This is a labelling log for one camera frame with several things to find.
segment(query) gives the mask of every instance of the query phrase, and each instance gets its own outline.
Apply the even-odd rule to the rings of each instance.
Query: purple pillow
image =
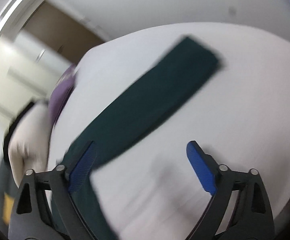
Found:
[[[62,74],[56,86],[51,93],[49,103],[48,103],[48,115],[51,125],[54,125],[62,112],[69,96],[71,95],[74,84],[75,84],[75,70],[76,65],[72,64],[65,72]]]

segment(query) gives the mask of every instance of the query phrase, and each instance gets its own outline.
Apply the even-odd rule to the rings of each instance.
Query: brown cabinet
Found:
[[[48,2],[44,2],[35,11],[24,29],[76,64],[89,49],[104,43],[90,30]]]

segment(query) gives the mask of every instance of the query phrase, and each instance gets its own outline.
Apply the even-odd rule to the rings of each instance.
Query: beige fabric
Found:
[[[37,102],[20,120],[9,142],[8,155],[18,187],[26,170],[45,171],[50,133],[47,105]]]

